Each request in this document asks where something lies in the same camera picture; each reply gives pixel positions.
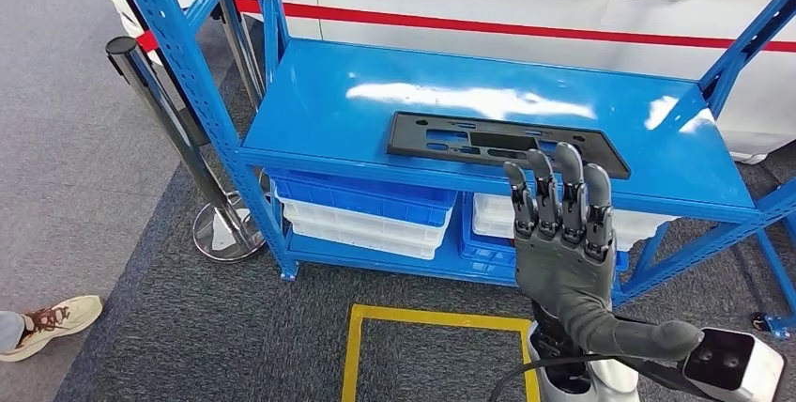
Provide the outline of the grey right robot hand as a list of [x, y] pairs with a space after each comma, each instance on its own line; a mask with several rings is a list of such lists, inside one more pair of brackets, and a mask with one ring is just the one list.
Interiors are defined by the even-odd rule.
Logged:
[[528, 151], [534, 176], [505, 162], [514, 208], [515, 281], [555, 317], [585, 351], [676, 362], [701, 342], [703, 332], [671, 320], [650, 324], [622, 320], [612, 311], [616, 268], [610, 178], [583, 162], [571, 144], [559, 142], [548, 157]]

